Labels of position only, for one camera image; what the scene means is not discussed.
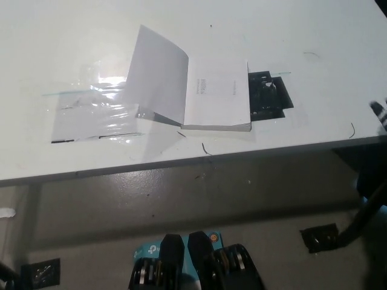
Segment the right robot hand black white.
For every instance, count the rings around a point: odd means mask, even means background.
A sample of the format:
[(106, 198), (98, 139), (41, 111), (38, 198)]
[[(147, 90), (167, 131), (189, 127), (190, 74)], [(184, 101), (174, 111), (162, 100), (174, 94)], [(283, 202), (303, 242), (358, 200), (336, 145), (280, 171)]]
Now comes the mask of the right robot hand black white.
[(372, 109), (373, 114), (377, 117), (382, 129), (386, 132), (386, 108), (377, 101), (372, 101), (369, 104), (369, 107)]

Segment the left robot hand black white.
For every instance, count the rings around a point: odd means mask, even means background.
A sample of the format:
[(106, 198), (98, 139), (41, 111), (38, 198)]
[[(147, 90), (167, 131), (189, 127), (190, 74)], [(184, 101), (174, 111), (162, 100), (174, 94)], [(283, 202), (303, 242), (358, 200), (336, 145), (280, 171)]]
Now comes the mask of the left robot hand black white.
[(18, 289), (18, 275), (5, 264), (1, 263), (1, 281), (4, 283), (4, 289)]

